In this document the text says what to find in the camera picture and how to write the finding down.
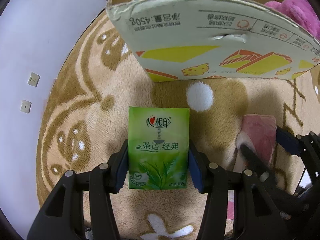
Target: wall socket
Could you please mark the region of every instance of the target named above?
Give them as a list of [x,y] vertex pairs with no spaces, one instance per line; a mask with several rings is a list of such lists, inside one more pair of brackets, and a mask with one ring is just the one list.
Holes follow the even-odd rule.
[[21,112],[24,112],[26,114],[30,113],[30,108],[31,108],[31,102],[26,101],[26,100],[22,100],[22,104],[21,104]]
[[40,79],[39,75],[31,72],[28,84],[31,85],[31,86],[36,87],[38,85],[39,79]]

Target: tissue package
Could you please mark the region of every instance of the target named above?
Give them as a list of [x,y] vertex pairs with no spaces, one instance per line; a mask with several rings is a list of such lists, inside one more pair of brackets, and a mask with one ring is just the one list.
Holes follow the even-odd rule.
[[188,108],[129,109],[129,188],[187,186]]

